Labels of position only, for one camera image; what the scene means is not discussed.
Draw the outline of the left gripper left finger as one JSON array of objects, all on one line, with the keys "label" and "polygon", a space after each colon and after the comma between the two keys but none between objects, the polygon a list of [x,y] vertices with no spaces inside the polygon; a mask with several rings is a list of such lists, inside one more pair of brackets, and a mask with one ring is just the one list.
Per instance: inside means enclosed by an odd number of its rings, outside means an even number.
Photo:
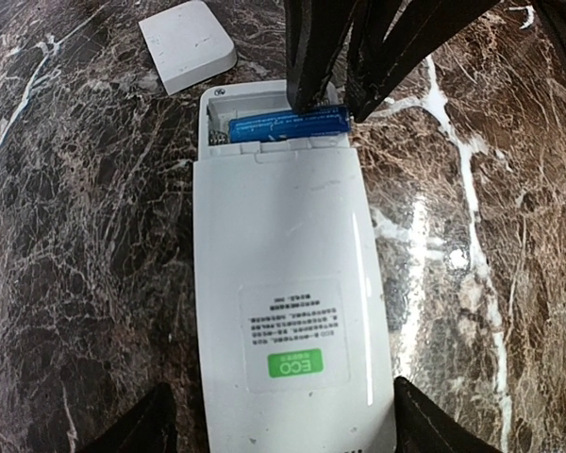
[{"label": "left gripper left finger", "polygon": [[176,452],[175,422],[172,388],[167,383],[159,383],[103,435],[79,452]]}]

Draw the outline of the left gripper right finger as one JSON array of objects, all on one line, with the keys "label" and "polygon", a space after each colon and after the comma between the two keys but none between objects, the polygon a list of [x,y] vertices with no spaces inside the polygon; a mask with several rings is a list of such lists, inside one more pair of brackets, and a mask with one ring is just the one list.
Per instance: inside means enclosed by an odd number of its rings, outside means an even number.
[{"label": "left gripper right finger", "polygon": [[393,382],[396,452],[494,452],[405,377]]}]

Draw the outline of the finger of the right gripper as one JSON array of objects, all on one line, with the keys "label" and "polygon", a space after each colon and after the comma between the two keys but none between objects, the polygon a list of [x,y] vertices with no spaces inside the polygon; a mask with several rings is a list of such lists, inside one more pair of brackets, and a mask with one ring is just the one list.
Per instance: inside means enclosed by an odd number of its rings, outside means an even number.
[{"label": "finger of the right gripper", "polygon": [[347,56],[346,105],[361,123],[414,67],[494,1],[360,1]]},{"label": "finger of the right gripper", "polygon": [[286,1],[286,90],[296,113],[322,99],[352,25],[363,26],[369,1]]}]

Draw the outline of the blue battery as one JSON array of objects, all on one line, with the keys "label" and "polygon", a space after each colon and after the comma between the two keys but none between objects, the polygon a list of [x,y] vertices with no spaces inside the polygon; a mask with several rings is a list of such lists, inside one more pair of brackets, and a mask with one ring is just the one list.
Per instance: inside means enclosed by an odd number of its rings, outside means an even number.
[{"label": "blue battery", "polygon": [[231,143],[267,143],[347,134],[350,131],[348,109],[333,105],[301,114],[285,110],[234,119],[228,125],[228,139]]}]

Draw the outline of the white battery cover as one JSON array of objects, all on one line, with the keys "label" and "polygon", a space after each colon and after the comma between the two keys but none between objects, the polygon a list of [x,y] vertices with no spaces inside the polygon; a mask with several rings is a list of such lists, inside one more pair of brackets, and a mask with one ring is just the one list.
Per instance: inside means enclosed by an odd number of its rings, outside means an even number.
[{"label": "white battery cover", "polygon": [[232,69],[235,44],[203,1],[188,1],[139,21],[167,94]]}]

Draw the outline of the white remote control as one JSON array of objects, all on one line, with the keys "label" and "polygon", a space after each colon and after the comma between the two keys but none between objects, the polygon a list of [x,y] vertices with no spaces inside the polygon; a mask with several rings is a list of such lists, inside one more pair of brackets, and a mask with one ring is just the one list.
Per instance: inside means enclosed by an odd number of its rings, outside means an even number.
[{"label": "white remote control", "polygon": [[392,452],[391,353],[349,133],[231,143],[291,110],[282,80],[200,100],[193,165],[199,360],[213,452]]}]

